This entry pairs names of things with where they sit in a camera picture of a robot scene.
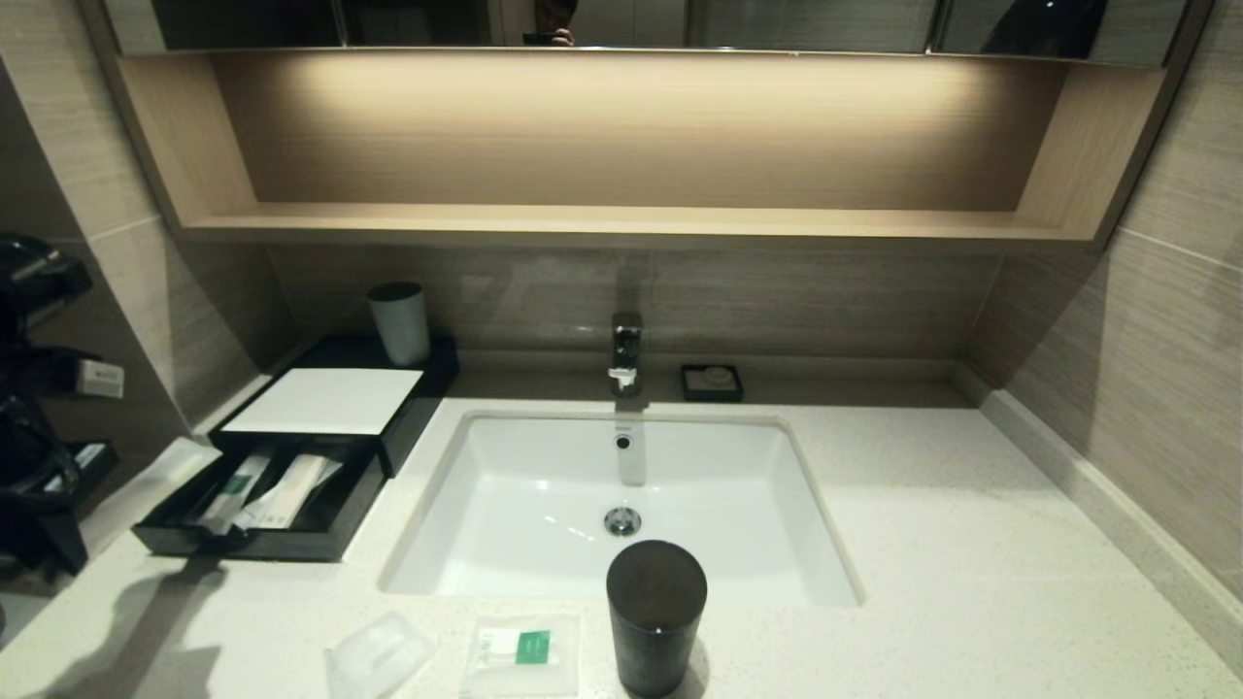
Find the black pull-out drawer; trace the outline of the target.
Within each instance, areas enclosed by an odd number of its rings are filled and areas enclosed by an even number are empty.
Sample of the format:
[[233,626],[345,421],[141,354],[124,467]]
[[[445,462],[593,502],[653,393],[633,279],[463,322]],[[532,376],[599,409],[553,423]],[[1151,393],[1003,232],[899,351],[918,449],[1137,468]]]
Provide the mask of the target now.
[[[246,456],[267,460],[246,493],[244,504],[249,505],[272,491],[296,456],[303,455],[328,456],[341,468],[323,483],[314,483],[288,525],[271,529],[255,522],[240,527],[232,522],[222,534],[214,534],[199,522]],[[277,437],[226,449],[131,530],[157,556],[334,563],[346,553],[385,483],[382,453],[372,438]]]

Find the clear plastic packet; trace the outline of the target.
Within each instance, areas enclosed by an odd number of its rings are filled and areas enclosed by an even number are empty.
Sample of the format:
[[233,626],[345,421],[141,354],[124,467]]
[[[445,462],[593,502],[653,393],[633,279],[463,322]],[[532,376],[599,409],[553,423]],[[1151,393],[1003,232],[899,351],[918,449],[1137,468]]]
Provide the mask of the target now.
[[438,650],[438,642],[401,614],[385,614],[324,650],[329,699],[389,699]]

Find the black drawer box case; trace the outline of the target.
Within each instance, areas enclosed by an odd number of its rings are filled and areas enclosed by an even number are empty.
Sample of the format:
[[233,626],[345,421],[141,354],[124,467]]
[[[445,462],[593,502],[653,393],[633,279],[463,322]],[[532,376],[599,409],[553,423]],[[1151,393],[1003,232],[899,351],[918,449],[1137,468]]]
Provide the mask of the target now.
[[227,449],[285,437],[373,442],[387,478],[397,478],[460,372],[452,338],[433,338],[414,367],[387,358],[374,336],[324,336],[209,432]]

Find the long packet with green label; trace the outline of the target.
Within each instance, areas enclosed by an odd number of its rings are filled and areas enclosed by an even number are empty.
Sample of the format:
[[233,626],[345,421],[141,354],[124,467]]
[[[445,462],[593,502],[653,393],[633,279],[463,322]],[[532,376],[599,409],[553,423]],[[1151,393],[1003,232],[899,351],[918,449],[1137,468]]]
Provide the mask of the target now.
[[195,525],[209,534],[222,536],[234,526],[234,520],[249,500],[254,484],[272,460],[271,451],[254,451],[241,461],[237,469],[218,489],[218,495],[198,517]]

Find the long beige packet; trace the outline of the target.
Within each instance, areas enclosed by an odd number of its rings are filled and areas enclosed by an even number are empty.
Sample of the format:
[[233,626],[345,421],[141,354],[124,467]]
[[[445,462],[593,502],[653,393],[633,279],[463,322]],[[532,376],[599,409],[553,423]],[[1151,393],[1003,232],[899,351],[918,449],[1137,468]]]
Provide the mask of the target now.
[[290,529],[295,517],[310,500],[316,488],[324,485],[343,466],[327,454],[298,454],[275,486],[245,505],[232,525],[242,531],[252,529]]

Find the white cup with dark rim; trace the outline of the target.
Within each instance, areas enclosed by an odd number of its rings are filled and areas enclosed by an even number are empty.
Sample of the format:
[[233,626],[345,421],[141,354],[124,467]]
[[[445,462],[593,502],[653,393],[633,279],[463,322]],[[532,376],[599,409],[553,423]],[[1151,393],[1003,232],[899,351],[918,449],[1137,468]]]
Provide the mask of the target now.
[[411,367],[429,358],[431,345],[421,284],[377,284],[367,291],[367,302],[392,364]]

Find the white sink basin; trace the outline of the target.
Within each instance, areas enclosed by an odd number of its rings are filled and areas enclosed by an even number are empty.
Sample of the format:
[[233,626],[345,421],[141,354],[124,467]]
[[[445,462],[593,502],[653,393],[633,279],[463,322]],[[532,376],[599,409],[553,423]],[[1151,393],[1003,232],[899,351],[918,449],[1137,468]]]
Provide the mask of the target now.
[[[641,515],[639,534],[604,530],[617,506]],[[617,553],[648,540],[687,549],[712,603],[861,603],[786,427],[612,415],[470,415],[382,590],[599,599]]]

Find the white packet with green label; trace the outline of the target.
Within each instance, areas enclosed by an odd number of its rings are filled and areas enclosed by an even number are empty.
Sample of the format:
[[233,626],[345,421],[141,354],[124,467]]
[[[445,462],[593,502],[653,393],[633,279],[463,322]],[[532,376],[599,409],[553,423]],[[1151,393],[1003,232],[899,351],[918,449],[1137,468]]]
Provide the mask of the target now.
[[579,614],[480,616],[460,699],[572,699],[579,692]]

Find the chrome faucet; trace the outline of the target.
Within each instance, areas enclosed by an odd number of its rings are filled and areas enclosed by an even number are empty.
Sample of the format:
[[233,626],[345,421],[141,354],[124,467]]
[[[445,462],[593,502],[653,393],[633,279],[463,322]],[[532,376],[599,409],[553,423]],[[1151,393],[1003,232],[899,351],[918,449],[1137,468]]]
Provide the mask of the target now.
[[638,396],[643,321],[638,313],[613,313],[612,353],[607,376],[617,398]]

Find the black cup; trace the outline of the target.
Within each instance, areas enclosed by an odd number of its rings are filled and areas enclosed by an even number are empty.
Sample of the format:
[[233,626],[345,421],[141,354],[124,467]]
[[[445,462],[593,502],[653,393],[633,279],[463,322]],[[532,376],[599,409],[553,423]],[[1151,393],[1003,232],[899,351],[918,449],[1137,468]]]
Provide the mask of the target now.
[[675,692],[707,602],[701,563],[676,544],[633,544],[610,562],[605,595],[622,687],[644,699]]

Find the black soap dish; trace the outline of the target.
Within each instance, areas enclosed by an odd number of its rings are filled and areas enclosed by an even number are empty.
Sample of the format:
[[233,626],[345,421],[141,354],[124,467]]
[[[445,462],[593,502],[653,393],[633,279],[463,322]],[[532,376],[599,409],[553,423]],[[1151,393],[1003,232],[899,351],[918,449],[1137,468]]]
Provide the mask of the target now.
[[[709,366],[731,367],[735,371],[736,386],[718,391],[715,386],[709,386],[702,381],[702,371]],[[741,403],[745,398],[745,389],[737,369],[731,364],[684,364],[681,367],[682,396],[687,402],[695,403]]]

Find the mirror cabinet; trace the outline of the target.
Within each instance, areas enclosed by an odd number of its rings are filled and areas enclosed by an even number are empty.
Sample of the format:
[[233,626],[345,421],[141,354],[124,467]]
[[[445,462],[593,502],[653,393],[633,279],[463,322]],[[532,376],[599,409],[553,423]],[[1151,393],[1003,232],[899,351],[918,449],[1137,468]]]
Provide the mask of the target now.
[[99,0],[121,53],[610,49],[1160,66],[1192,0]]

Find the wooden wall shelf niche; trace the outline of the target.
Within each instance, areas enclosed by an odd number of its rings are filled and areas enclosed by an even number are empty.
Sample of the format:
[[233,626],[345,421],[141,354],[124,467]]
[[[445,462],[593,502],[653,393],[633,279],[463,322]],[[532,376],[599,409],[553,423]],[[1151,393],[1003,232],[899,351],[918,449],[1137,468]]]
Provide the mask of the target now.
[[1100,250],[1167,67],[896,53],[102,53],[200,243]]

